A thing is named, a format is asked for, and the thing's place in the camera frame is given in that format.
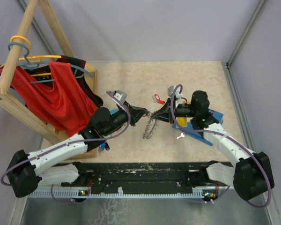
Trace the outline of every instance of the black and white robotic arm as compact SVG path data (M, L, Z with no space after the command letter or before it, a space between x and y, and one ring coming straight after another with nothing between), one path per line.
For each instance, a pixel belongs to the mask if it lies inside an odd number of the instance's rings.
M16 152L5 173L15 196L24 197L31 194L37 187L50 184L83 184L86 179L86 171L80 163L65 166L55 165L72 156L97 148L107 139L111 139L106 136L119 130L129 121L131 126L135 126L136 122L148 113L147 109L132 106L126 102L126 96L120 90L113 92L112 97L118 104L118 111L111 115L107 108L98 108L91 116L89 124L67 140L28 154L24 150Z
M182 97L180 88L174 92L175 87L168 89L168 95L165 105L152 115L153 119L174 123L176 117L191 117L191 124L199 134L210 141L226 158L231 162L231 166L226 166L216 161L211 161L202 166L200 179L205 183L211 181L220 181L228 186L234 187L238 195L248 201L268 190L266 179L254 159L253 155L268 177L270 188L274 188L274 179L268 156L264 152L256 153L243 145L239 144L213 117L209 112L209 100L204 91L195 91L192 95L190 104L180 104ZM171 113L171 98L173 98L173 107L175 118Z

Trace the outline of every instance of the wall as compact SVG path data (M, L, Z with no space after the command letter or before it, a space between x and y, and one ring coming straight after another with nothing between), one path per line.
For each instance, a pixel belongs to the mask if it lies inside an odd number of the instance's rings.
M0 64L4 63L8 54L7 45L15 35L23 13L15 0L0 0ZM33 43L33 54L44 54L37 36L30 31L28 35ZM13 154L21 149L37 150L41 138L23 123L0 107L0 177L6 170ZM7 223L15 200L12 188L0 183L0 225Z
M281 201L281 0L268 1L232 71L257 151L271 159Z
M258 0L51 0L86 61L228 61ZM61 53L45 19L49 41Z

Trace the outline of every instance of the wooden rack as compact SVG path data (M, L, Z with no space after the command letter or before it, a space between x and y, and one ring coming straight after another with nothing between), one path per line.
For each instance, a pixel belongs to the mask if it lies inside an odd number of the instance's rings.
M35 10L37 6L40 7L46 21L48 22L58 44L61 47L64 55L74 57L73 50L67 40L65 33L56 17L55 12L51 6L49 0L30 0L22 18L17 35L26 37L29 31ZM15 38L15 42L24 44L24 40ZM26 108L18 99L9 93L9 88L15 73L16 66L18 64L22 47L19 45L13 45L8 57L6 59L5 66L0 75L0 106L3 107L10 114L22 121L28 127L40 134L43 138L47 139L52 144L57 144L68 138L65 132L60 132L49 128L43 121L41 121L36 115L34 115L28 108ZM86 78L89 87L96 93L97 88L97 71L91 72L93 78ZM77 158L89 158L96 155L96 150L88 153L80 154L73 157Z

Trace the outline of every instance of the metal chain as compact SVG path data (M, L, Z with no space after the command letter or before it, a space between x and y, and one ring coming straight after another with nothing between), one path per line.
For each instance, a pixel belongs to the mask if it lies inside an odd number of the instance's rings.
M151 117L151 115L154 113L148 112L148 114L147 114L147 116L150 117L150 119L146 125L144 133L142 134L143 139L150 139L153 136L154 131L156 130L156 127L158 126L158 120L155 120L155 122L153 123L153 119Z

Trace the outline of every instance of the red cloth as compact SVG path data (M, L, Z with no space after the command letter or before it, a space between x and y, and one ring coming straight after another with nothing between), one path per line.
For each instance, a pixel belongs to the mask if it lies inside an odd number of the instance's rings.
M16 68L11 85L39 119L72 136L87 126L98 107L79 86L69 63L50 61L49 67L53 87L30 83L36 79L21 67Z

